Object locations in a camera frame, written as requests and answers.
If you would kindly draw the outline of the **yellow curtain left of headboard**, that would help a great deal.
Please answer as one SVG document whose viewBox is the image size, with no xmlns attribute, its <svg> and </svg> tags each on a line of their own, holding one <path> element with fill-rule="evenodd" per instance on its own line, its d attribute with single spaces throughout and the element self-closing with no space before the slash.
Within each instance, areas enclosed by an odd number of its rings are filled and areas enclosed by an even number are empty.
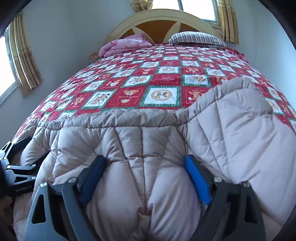
<svg viewBox="0 0 296 241">
<path fill-rule="evenodd" d="M 130 0 L 130 6 L 135 13 L 152 9 L 153 0 Z"/>
</svg>

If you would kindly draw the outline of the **yellow curtain right of headboard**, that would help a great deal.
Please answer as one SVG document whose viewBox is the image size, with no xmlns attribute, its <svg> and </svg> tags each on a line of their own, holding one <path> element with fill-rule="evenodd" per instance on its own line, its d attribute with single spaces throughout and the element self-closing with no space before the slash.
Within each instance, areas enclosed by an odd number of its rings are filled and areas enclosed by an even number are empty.
<svg viewBox="0 0 296 241">
<path fill-rule="evenodd" d="M 218 0 L 222 38 L 224 41 L 239 45 L 238 23 L 233 1 Z"/>
</svg>

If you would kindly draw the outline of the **yellow side window curtain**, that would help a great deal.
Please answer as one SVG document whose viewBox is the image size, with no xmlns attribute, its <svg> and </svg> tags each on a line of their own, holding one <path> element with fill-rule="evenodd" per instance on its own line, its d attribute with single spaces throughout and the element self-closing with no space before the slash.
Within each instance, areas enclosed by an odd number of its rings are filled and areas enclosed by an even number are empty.
<svg viewBox="0 0 296 241">
<path fill-rule="evenodd" d="M 9 44 L 18 85 L 22 95 L 27 96 L 41 85 L 43 78 L 27 43 L 21 13 L 9 24 Z"/>
</svg>

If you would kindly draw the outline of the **pink folded blanket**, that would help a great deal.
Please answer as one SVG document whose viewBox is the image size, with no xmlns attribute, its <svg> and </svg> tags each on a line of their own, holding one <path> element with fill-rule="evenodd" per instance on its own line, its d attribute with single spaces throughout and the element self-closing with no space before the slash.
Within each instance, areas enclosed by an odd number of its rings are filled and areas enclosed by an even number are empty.
<svg viewBox="0 0 296 241">
<path fill-rule="evenodd" d="M 113 40 L 99 50 L 99 57 L 109 57 L 141 48 L 151 47 L 152 44 L 142 34 L 135 34 L 123 39 Z"/>
</svg>

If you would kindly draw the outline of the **headboard wall window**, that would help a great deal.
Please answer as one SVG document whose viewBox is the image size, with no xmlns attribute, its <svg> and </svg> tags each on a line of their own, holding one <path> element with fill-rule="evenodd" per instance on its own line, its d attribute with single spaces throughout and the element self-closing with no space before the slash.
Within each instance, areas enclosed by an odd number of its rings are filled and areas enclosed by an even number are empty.
<svg viewBox="0 0 296 241">
<path fill-rule="evenodd" d="M 211 25 L 221 27 L 219 8 L 215 0 L 155 0 L 152 9 L 184 11 Z"/>
</svg>

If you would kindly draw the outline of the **yellow curtain of headboard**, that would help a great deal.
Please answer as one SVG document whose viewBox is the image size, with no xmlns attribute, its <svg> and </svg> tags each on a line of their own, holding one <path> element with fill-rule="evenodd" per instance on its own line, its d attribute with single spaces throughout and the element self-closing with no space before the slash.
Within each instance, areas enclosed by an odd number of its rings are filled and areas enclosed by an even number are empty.
<svg viewBox="0 0 296 241">
<path fill-rule="evenodd" d="M 130 6 L 135 13 L 152 9 L 153 0 L 130 0 Z"/>
<path fill-rule="evenodd" d="M 233 1 L 218 0 L 222 38 L 224 41 L 239 45 L 238 23 Z"/>
</svg>

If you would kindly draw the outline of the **striped pillow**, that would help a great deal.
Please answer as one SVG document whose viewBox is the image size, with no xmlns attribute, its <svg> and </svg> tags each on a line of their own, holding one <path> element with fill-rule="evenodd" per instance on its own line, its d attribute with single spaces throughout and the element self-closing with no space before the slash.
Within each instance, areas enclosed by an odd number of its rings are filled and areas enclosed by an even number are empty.
<svg viewBox="0 0 296 241">
<path fill-rule="evenodd" d="M 169 43 L 187 43 L 187 44 L 202 44 L 202 45 L 214 45 L 220 47 L 227 47 L 224 41 L 202 32 L 185 31 L 173 34 Z"/>
</svg>

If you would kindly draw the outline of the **side wall window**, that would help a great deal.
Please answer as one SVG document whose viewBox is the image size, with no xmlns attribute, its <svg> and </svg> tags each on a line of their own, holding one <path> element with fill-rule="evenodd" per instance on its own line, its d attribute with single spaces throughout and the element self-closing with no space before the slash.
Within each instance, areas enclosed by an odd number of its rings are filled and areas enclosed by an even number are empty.
<svg viewBox="0 0 296 241">
<path fill-rule="evenodd" d="M 16 72 L 14 69 L 13 58 L 11 54 L 9 29 L 6 28 L 1 36 L 1 80 L 0 80 L 0 101 L 3 104 L 6 99 L 18 88 Z"/>
</svg>

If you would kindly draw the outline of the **cream and brown headboard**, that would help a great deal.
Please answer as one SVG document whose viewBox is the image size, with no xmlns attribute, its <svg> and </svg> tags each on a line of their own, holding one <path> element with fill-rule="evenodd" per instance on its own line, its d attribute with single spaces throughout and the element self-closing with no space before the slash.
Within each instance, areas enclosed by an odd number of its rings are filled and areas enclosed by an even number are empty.
<svg viewBox="0 0 296 241">
<path fill-rule="evenodd" d="M 151 9 L 122 21 L 106 42 L 143 34 L 152 44 L 167 43 L 173 34 L 185 31 L 207 33 L 222 39 L 221 34 L 210 24 L 194 15 L 173 9 Z"/>
</svg>

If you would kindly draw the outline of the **red patchwork bear bedspread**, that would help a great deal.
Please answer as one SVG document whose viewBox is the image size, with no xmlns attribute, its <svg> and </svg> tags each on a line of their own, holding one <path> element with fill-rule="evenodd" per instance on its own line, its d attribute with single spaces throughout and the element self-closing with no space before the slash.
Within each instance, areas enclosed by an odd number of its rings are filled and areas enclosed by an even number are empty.
<svg viewBox="0 0 296 241">
<path fill-rule="evenodd" d="M 18 131 L 32 120 L 118 108 L 187 108 L 210 88 L 238 77 L 248 77 L 277 118 L 295 129 L 295 110 L 287 98 L 236 50 L 158 44 L 95 60 L 45 97 Z"/>
</svg>

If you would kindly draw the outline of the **beige quilted down jacket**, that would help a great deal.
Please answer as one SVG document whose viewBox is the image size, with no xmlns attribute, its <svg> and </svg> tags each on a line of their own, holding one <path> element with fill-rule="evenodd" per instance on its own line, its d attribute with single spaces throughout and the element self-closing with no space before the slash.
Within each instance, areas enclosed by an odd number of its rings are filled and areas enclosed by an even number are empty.
<svg viewBox="0 0 296 241">
<path fill-rule="evenodd" d="M 64 183 L 98 155 L 107 158 L 86 206 L 102 240 L 188 240 L 201 206 L 184 168 L 187 155 L 227 182 L 250 183 L 268 240 L 295 206 L 295 133 L 246 77 L 210 89 L 188 108 L 32 120 L 16 140 L 27 137 L 20 165 L 47 153 L 35 187 Z"/>
</svg>

